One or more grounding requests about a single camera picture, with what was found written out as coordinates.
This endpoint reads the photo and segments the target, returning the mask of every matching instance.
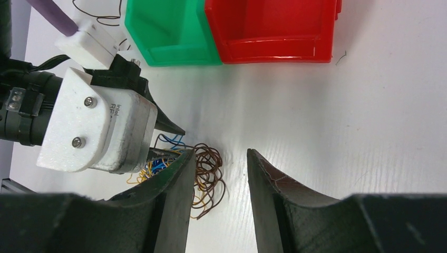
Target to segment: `white connector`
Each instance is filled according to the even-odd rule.
[[[57,40],[56,47],[86,69],[108,70],[118,52],[116,41],[92,20],[75,22],[78,32]]]

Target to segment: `green plastic container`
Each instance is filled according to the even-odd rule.
[[[205,0],[128,0],[125,26],[150,66],[222,64]]]

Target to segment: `white tabletop surface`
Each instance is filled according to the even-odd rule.
[[[56,2],[76,13],[71,1]],[[112,1],[82,6],[117,12],[102,2]],[[447,192],[446,27],[445,0],[344,0],[331,64],[146,68],[142,75],[155,100],[186,130],[185,140],[218,148],[225,161],[229,194],[191,221],[187,252],[257,251],[248,148],[335,198]],[[120,40],[119,28],[113,29]],[[57,37],[33,10],[26,60],[40,64],[60,54]],[[65,63],[54,73],[63,76],[69,65],[76,66]],[[14,146],[11,177],[32,190],[107,199],[129,187],[127,175],[38,168],[39,150]]]

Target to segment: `red plastic container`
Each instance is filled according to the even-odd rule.
[[[332,59],[342,0],[206,0],[205,12],[225,64]]]

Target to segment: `plastic bin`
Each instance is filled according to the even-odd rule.
[[[150,66],[222,64],[205,0],[128,0],[125,26]]]
[[[205,12],[225,64],[332,59],[342,0],[206,0]]]

